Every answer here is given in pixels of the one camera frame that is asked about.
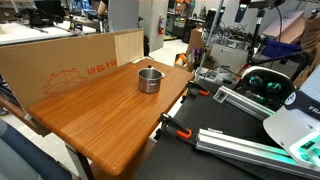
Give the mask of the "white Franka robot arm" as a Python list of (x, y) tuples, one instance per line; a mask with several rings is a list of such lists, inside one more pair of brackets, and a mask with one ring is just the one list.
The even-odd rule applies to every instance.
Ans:
[(320, 68), (296, 88), (288, 76), (253, 66), (241, 77), (241, 86), (281, 107), (263, 121), (267, 134), (299, 164), (320, 168)]

